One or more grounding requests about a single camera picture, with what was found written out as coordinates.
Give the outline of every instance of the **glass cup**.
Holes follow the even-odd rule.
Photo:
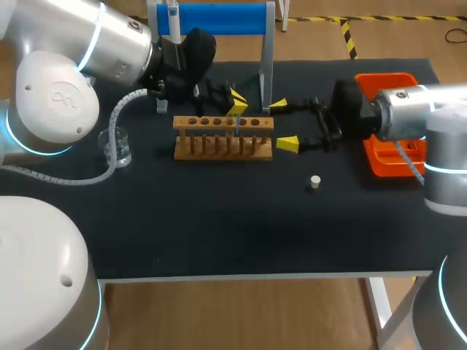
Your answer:
[[[97,143],[104,151],[107,164],[110,164],[109,129],[105,129],[99,134]],[[117,146],[116,168],[124,168],[131,162],[130,145],[128,144],[128,134],[125,129],[119,127],[115,128],[115,144]]]

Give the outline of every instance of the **logo on robot arm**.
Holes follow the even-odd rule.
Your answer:
[[[56,82],[50,87],[49,107],[58,115],[73,117],[79,114],[83,97],[80,90],[69,82]]]

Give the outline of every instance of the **black cable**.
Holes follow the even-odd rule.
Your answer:
[[[455,40],[451,40],[451,39],[448,39],[447,36],[449,35],[449,33],[452,33],[453,31],[459,31],[461,33],[464,33],[466,36],[467,36],[467,31],[465,31],[464,29],[462,28],[454,28],[454,29],[450,29],[446,32],[446,35],[444,35],[444,39],[449,42],[450,44],[462,44],[463,42],[467,42],[467,39],[465,40],[460,40],[460,41],[455,41]]]

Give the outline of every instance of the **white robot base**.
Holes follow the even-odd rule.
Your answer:
[[[85,241],[57,208],[0,197],[0,349],[105,350],[109,324]]]

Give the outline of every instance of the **wooden test tube rack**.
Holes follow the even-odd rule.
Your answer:
[[[242,117],[239,135],[235,117],[174,117],[180,135],[175,145],[175,160],[272,160],[271,117]],[[194,136],[194,131],[219,131],[215,136]],[[243,137],[242,131],[257,136]]]

